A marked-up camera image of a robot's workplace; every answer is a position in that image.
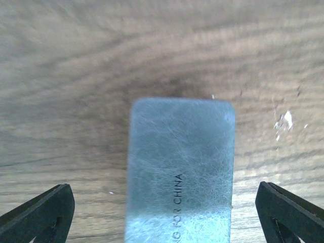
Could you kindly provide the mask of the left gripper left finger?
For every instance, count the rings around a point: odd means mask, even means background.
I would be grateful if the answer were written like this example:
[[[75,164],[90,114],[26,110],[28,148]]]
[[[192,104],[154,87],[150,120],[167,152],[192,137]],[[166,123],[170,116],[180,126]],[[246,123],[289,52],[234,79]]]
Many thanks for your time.
[[[58,184],[1,216],[1,242],[66,242],[75,210],[69,184]]]

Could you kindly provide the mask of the grey green glasses case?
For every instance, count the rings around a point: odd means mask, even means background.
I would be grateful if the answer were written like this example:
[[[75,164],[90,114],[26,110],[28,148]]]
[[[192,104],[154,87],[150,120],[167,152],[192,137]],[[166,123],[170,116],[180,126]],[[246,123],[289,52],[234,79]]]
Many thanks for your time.
[[[235,111],[226,101],[132,107],[125,242],[229,242]]]

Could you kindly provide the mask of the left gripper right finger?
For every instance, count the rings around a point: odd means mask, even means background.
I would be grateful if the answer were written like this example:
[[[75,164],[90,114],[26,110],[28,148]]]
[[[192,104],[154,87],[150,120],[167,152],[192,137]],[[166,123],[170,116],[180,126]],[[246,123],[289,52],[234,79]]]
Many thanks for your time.
[[[322,208],[265,181],[255,205],[267,242],[323,242]]]

